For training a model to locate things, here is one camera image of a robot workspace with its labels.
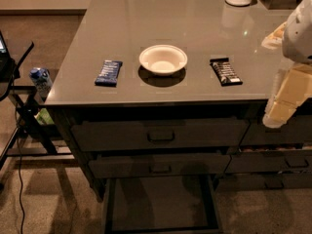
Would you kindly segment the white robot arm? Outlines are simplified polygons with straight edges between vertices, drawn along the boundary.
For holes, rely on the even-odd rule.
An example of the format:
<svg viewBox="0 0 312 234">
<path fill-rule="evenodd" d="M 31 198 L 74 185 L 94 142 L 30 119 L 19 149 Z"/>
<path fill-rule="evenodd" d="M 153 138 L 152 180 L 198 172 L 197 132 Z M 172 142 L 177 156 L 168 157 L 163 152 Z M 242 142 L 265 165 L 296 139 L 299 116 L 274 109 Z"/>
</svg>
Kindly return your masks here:
<svg viewBox="0 0 312 234">
<path fill-rule="evenodd" d="M 312 96 L 312 0 L 302 0 L 261 46 L 270 50 L 281 47 L 283 56 L 293 61 L 287 71 L 277 74 L 262 118 L 266 127 L 277 129 Z"/>
</svg>

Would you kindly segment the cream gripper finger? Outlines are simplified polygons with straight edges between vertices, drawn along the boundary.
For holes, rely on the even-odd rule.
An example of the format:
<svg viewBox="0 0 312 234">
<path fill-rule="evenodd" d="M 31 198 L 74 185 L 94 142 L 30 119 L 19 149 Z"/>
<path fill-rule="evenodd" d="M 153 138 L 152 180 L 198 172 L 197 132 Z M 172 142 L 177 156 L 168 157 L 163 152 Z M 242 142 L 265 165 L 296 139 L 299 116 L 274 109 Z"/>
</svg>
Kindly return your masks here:
<svg viewBox="0 0 312 234">
<path fill-rule="evenodd" d="M 289 70 L 280 70 L 275 77 L 262 123 L 268 128 L 281 128 L 311 97 L 311 65 L 295 63 Z"/>
<path fill-rule="evenodd" d="M 286 22 L 280 24 L 274 31 L 272 31 L 262 40 L 261 46 L 270 50 L 275 50 L 281 47 L 286 26 Z"/>
</svg>

